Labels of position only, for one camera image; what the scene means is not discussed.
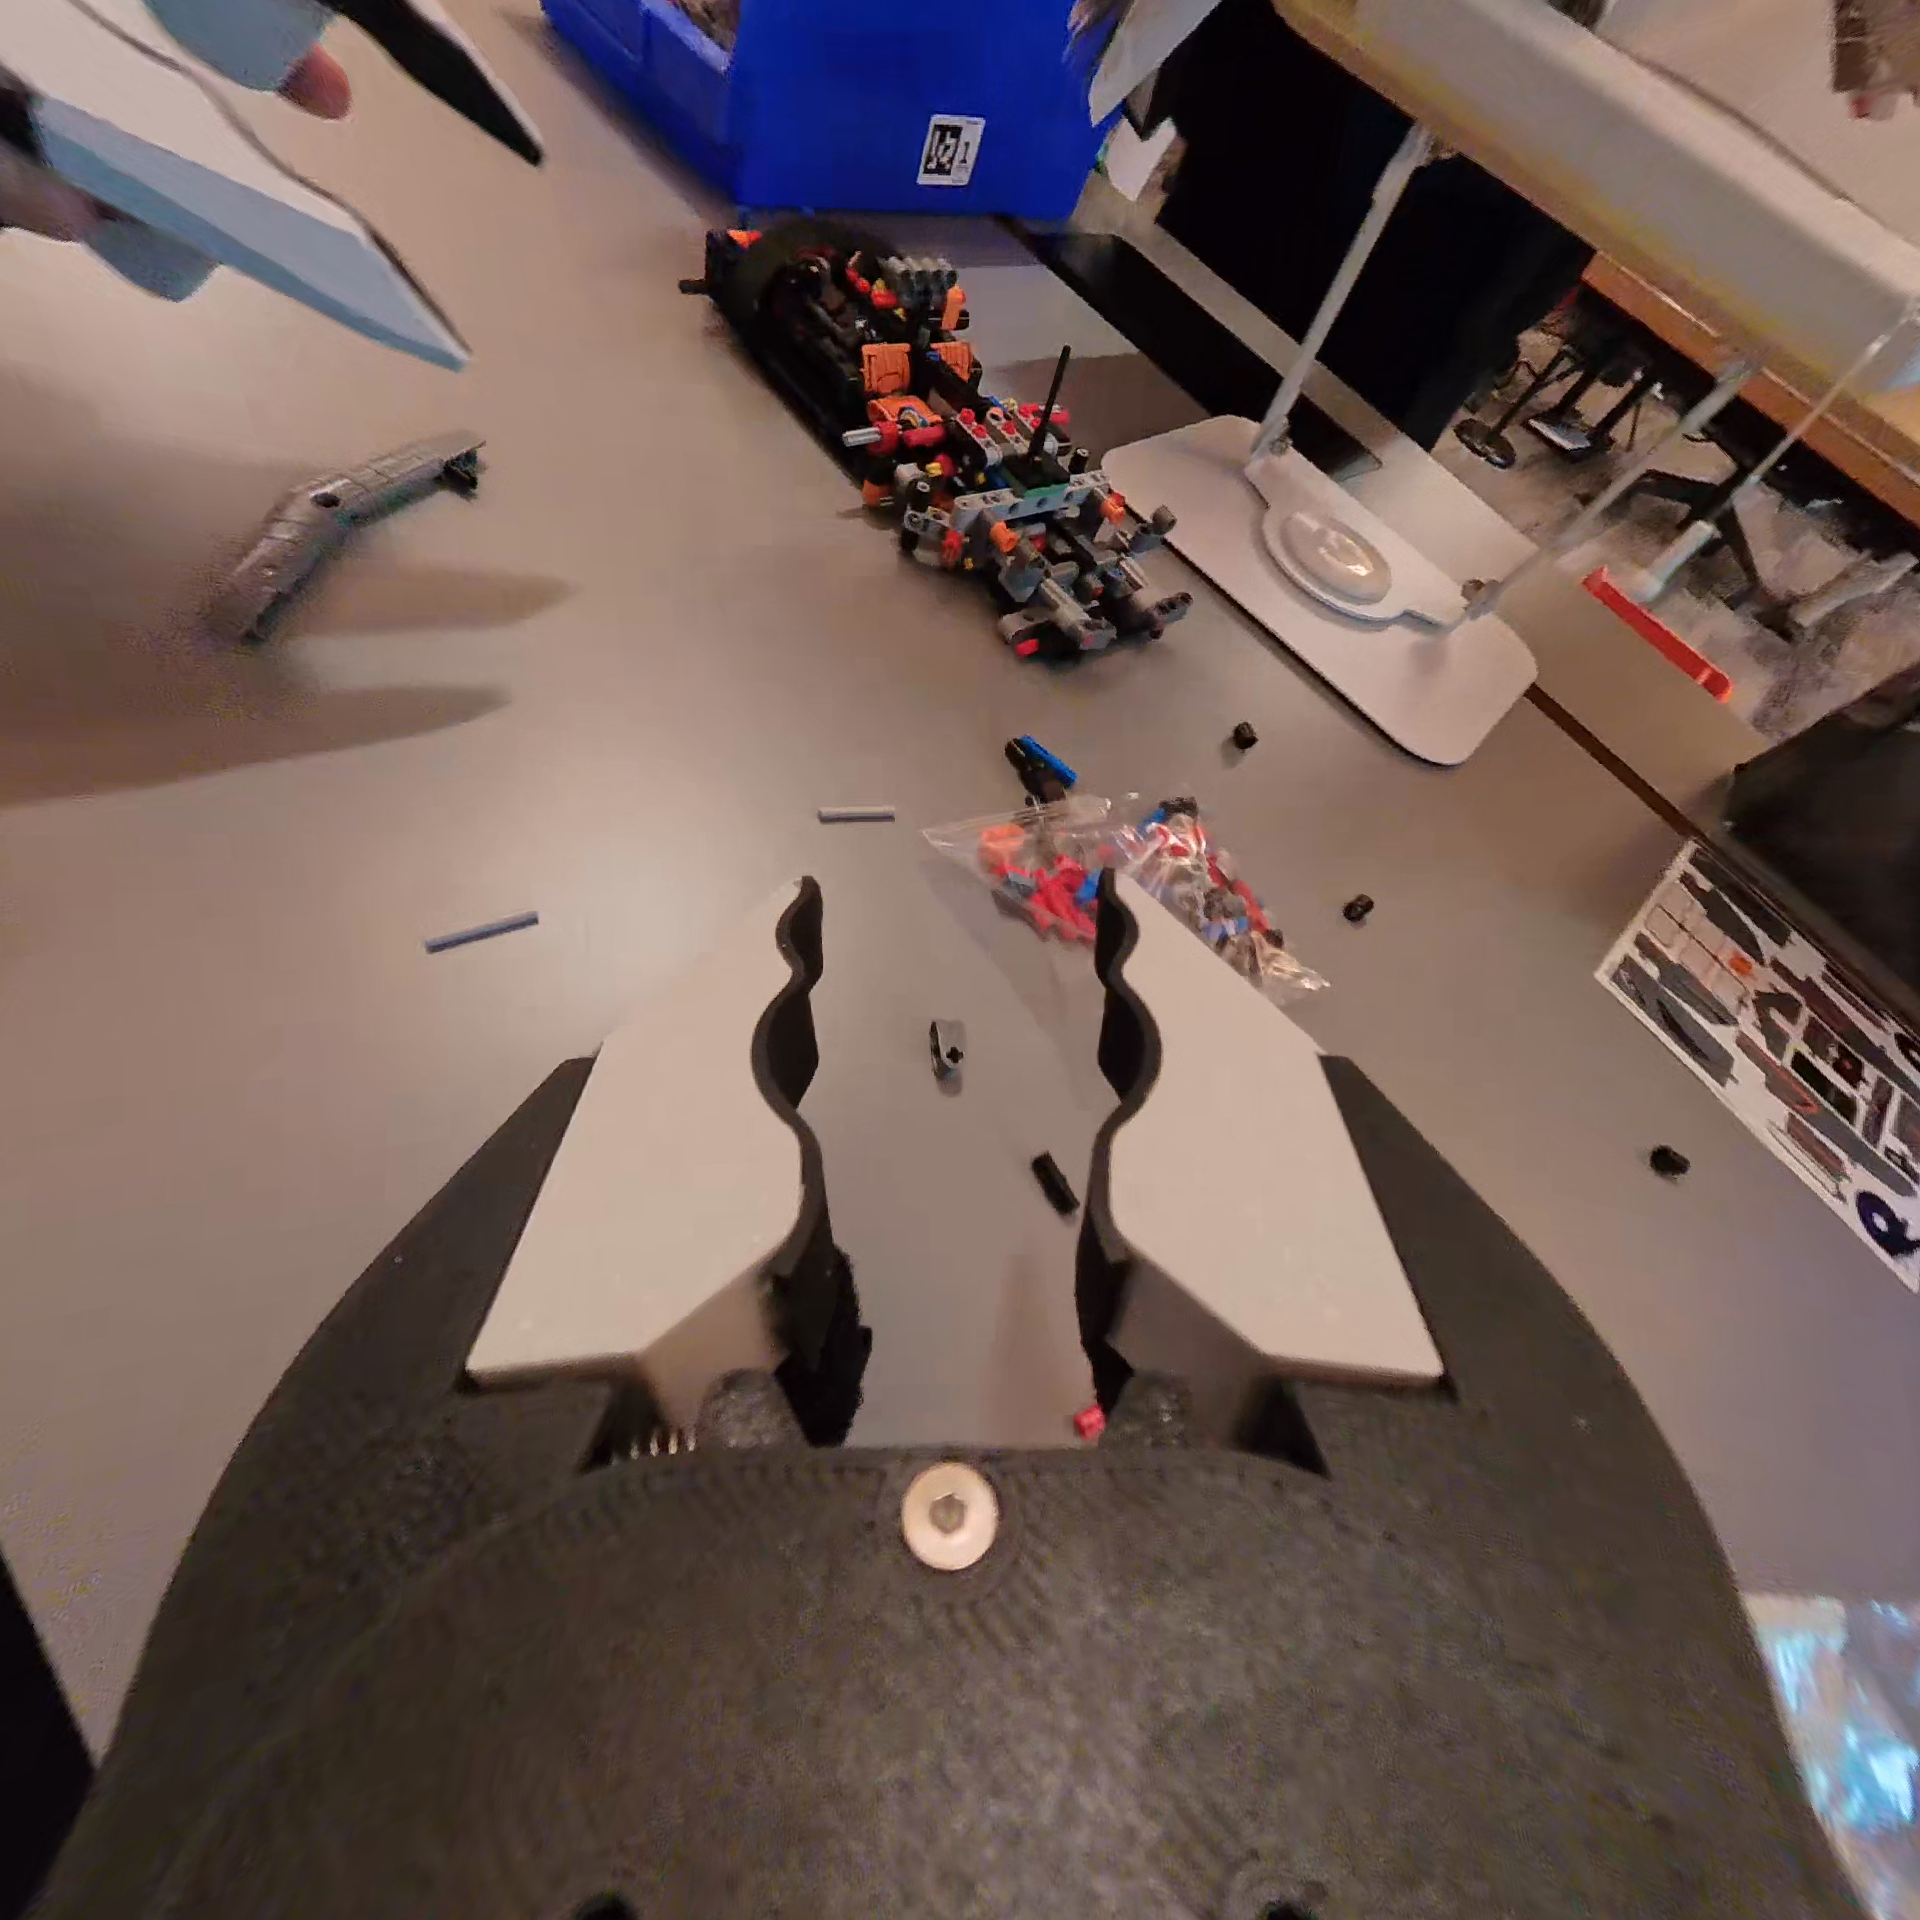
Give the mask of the white instruction booklet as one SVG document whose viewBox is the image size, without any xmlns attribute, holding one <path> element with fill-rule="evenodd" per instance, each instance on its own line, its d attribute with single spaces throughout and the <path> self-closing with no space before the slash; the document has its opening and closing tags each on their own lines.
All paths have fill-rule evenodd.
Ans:
<svg viewBox="0 0 1920 1920">
<path fill-rule="evenodd" d="M 1916 390 L 1916 241 L 1551 4 L 1275 4 L 1319 52 L 1595 251 L 1779 367 Z"/>
</svg>

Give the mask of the large clear plastic bag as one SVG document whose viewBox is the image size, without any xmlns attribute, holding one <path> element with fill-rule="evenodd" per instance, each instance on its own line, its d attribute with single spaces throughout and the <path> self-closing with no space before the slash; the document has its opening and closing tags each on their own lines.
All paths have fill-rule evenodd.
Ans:
<svg viewBox="0 0 1920 1920">
<path fill-rule="evenodd" d="M 1744 1596 L 1744 1609 L 1860 1905 L 1916 1916 L 1916 1603 Z"/>
</svg>

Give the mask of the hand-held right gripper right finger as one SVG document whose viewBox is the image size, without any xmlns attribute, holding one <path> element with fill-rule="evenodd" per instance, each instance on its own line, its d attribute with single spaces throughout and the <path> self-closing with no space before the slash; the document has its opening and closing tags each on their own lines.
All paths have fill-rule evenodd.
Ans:
<svg viewBox="0 0 1920 1920">
<path fill-rule="evenodd" d="M 1169 1376 L 1217 1442 L 1281 1442 L 1293 1384 L 1446 1376 L 1329 1055 L 1142 885 L 1094 895 L 1111 1107 L 1094 1130 L 1072 1317 L 1109 1428 Z"/>
</svg>

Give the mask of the grey lego panel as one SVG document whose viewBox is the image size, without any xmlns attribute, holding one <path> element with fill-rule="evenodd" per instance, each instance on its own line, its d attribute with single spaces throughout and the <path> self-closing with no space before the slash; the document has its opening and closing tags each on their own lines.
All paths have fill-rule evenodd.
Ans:
<svg viewBox="0 0 1920 1920">
<path fill-rule="evenodd" d="M 440 433 L 309 476 L 261 518 L 212 594 L 202 633 L 235 644 L 261 641 L 351 535 L 438 490 L 471 497 L 479 474 L 483 437 Z"/>
</svg>

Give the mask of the red bar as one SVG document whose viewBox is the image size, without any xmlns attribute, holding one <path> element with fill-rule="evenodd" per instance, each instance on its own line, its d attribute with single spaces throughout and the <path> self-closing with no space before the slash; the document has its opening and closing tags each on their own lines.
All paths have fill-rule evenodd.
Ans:
<svg viewBox="0 0 1920 1920">
<path fill-rule="evenodd" d="M 1688 683 L 1706 692 L 1715 705 L 1733 701 L 1733 679 L 1701 657 L 1683 634 L 1677 634 L 1667 622 L 1634 599 L 1619 581 L 1606 567 L 1590 567 L 1581 576 L 1584 594 L 1602 605 L 1613 619 L 1619 619 L 1634 634 L 1643 639 L 1667 666 L 1674 666 Z"/>
</svg>

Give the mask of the lego car chassis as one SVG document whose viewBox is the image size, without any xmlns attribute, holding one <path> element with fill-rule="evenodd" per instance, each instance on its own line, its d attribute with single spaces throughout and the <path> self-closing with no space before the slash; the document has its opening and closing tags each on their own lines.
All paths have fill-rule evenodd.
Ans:
<svg viewBox="0 0 1920 1920">
<path fill-rule="evenodd" d="M 1139 512 L 1072 436 L 1071 347 L 1040 404 L 995 395 L 944 254 L 796 215 L 709 227 L 681 290 L 711 301 L 904 558 L 992 598 L 1010 657 L 1072 662 L 1191 610 L 1186 590 L 1163 594 L 1142 571 L 1178 518 Z"/>
</svg>

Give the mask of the white monitor stand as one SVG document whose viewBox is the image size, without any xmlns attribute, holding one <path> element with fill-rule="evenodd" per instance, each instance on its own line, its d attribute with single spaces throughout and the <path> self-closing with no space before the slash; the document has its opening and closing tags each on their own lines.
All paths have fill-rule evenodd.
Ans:
<svg viewBox="0 0 1920 1920">
<path fill-rule="evenodd" d="M 1301 659 L 1401 751 L 1468 762 L 1535 683 L 1535 657 L 1495 610 L 1388 518 L 1299 452 L 1292 410 L 1319 370 L 1431 136 L 1411 125 L 1384 163 L 1366 215 L 1260 420 L 1208 419 L 1119 446 L 1106 474 L 1167 506 L 1167 544 Z"/>
</svg>

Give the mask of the sticker sheet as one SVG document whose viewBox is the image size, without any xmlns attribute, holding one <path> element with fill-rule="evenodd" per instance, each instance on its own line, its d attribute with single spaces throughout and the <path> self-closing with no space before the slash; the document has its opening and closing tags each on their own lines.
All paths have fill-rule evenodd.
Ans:
<svg viewBox="0 0 1920 1920">
<path fill-rule="evenodd" d="M 1916 1296 L 1914 1027 L 1697 840 L 1595 984 Z"/>
</svg>

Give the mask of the small clear bag lego pins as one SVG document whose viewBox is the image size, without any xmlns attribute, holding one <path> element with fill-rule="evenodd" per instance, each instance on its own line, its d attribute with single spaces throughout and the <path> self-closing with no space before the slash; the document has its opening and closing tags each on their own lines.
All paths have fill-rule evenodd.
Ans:
<svg viewBox="0 0 1920 1920">
<path fill-rule="evenodd" d="M 1094 946 L 1098 885 L 1115 875 L 1139 885 L 1266 1001 L 1327 992 L 1327 976 L 1286 946 L 1193 796 L 1029 796 L 1010 812 L 927 826 L 920 841 L 981 879 L 1005 918 L 1054 946 Z"/>
</svg>

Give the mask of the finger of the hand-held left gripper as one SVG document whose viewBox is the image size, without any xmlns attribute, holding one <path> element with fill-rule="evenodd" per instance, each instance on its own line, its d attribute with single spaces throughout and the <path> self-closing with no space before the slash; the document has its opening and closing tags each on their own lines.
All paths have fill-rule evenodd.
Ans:
<svg viewBox="0 0 1920 1920">
<path fill-rule="evenodd" d="M 331 11 L 462 119 L 521 163 L 544 163 L 537 129 L 440 4 L 331 4 Z"/>
<path fill-rule="evenodd" d="M 202 88 L 82 108 L 20 92 L 22 149 L 96 212 L 82 245 L 158 301 L 232 268 L 348 330 L 440 370 L 470 360 L 455 324 L 340 200 L 276 163 Z"/>
</svg>

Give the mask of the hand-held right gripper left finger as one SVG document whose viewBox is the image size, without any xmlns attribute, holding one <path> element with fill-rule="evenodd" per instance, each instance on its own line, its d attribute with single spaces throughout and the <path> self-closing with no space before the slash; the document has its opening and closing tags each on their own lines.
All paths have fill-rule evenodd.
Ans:
<svg viewBox="0 0 1920 1920">
<path fill-rule="evenodd" d="M 608 1032 L 467 1356 L 477 1389 L 598 1382 L 689 1428 L 770 1375 L 812 1445 L 849 1439 L 873 1333 L 801 1104 L 825 895 L 794 876 Z"/>
</svg>

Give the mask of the blue storage bin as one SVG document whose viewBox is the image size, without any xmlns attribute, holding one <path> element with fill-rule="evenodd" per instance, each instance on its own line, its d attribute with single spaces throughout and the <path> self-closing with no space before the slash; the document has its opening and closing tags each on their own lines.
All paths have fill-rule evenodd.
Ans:
<svg viewBox="0 0 1920 1920">
<path fill-rule="evenodd" d="M 1068 4 L 543 4 L 593 84 L 748 212 L 1068 218 L 1087 117 Z"/>
</svg>

